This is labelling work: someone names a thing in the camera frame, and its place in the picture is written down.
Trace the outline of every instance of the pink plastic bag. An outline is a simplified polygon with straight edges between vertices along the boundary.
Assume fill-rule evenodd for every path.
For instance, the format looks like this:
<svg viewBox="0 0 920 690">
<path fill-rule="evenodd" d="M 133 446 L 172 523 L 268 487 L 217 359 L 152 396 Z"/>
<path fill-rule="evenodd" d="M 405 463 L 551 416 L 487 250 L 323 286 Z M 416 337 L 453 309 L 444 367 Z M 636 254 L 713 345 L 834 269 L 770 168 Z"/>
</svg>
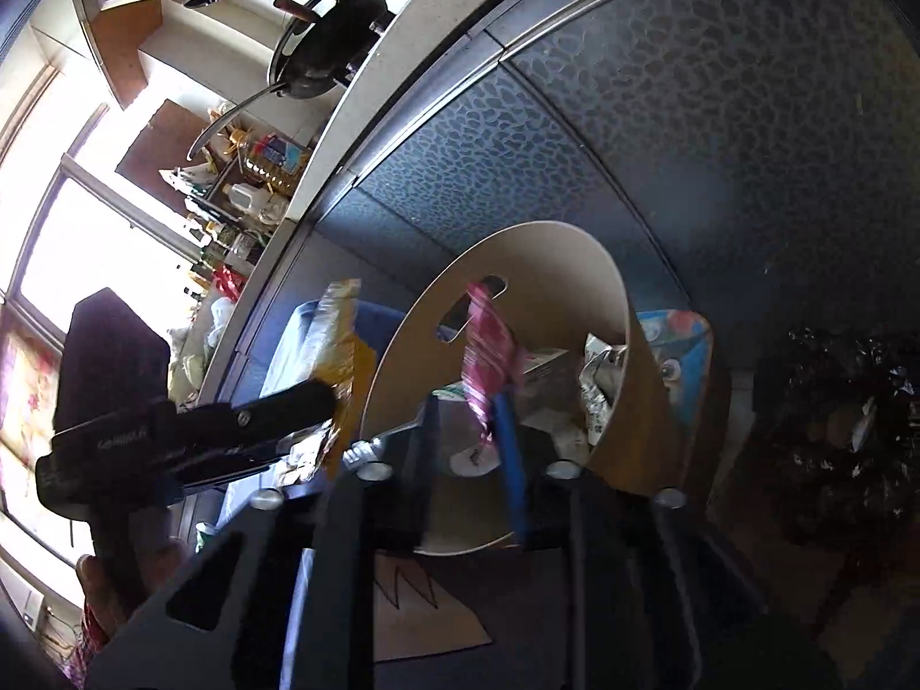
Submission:
<svg viewBox="0 0 920 690">
<path fill-rule="evenodd" d="M 482 442 L 491 443 L 491 397 L 519 382 L 523 352 L 496 313 L 486 286 L 473 283 L 466 293 L 470 301 L 461 374 L 463 393 L 482 426 Z"/>
</svg>

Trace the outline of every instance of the white container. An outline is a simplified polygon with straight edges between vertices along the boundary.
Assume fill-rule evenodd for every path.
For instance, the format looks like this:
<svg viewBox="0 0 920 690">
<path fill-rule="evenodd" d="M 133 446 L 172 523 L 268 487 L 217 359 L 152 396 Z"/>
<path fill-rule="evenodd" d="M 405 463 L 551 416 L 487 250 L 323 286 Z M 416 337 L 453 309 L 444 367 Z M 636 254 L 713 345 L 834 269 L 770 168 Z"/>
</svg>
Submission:
<svg viewBox="0 0 920 690">
<path fill-rule="evenodd" d="M 227 192 L 231 205 L 253 218 L 259 217 L 259 212 L 265 208 L 271 199 L 271 192 L 268 189 L 256 188 L 256 186 L 250 186 L 248 183 L 235 183 L 233 186 L 224 186 L 224 192 Z"/>
</svg>

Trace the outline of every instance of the snack wrapper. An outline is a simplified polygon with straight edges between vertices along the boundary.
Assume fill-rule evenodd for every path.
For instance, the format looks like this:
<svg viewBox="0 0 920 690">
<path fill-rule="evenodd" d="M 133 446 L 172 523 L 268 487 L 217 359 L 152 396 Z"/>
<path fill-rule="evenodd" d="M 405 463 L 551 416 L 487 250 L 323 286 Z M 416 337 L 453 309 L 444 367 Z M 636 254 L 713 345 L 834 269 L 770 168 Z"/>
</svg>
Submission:
<svg viewBox="0 0 920 690">
<path fill-rule="evenodd" d="M 357 430 L 376 364 L 374 350 L 354 333 L 360 287 L 357 279 L 330 283 L 307 328 L 291 385 L 319 379 L 333 387 L 338 406 L 329 422 L 293 443 L 279 468 L 280 486 L 305 482 L 321 466 L 334 477 Z"/>
<path fill-rule="evenodd" d="M 578 375 L 578 387 L 588 426 L 588 443 L 592 448 L 601 440 L 613 414 L 626 357 L 626 345 L 608 345 L 594 335 L 588 335 L 585 341 L 584 368 Z"/>
<path fill-rule="evenodd" d="M 518 350 L 512 331 L 495 311 L 489 289 L 482 283 L 473 283 L 466 294 L 469 296 L 469 321 L 461 371 L 463 393 L 480 422 L 480 440 L 491 444 L 491 397 L 521 375 L 523 352 Z"/>
</svg>

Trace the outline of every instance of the dark pile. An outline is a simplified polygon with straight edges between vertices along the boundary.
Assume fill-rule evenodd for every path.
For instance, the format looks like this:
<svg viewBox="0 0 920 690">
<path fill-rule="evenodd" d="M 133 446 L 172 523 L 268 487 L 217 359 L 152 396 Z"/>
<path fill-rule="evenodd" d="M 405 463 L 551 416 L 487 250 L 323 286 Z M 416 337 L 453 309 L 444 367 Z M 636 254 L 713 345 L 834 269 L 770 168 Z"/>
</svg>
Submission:
<svg viewBox="0 0 920 690">
<path fill-rule="evenodd" d="M 850 548 L 887 540 L 912 520 L 920 336 L 791 332 L 758 365 L 753 401 L 790 539 Z"/>
</svg>

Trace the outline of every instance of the person's hand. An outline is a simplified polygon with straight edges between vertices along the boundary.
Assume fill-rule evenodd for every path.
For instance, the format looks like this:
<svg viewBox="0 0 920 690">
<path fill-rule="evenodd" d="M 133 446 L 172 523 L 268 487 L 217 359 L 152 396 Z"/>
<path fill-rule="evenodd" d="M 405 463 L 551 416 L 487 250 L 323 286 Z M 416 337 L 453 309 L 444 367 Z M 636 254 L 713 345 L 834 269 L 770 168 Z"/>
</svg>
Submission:
<svg viewBox="0 0 920 690">
<path fill-rule="evenodd" d="M 153 593 L 162 586 L 188 556 L 186 546 L 178 539 L 172 539 L 158 552 L 140 558 L 137 565 L 147 590 Z M 83 555 L 76 562 L 76 577 L 80 580 L 86 604 L 92 610 L 95 621 L 111 638 L 127 622 L 129 615 L 118 601 L 101 561 L 93 555 Z"/>
</svg>

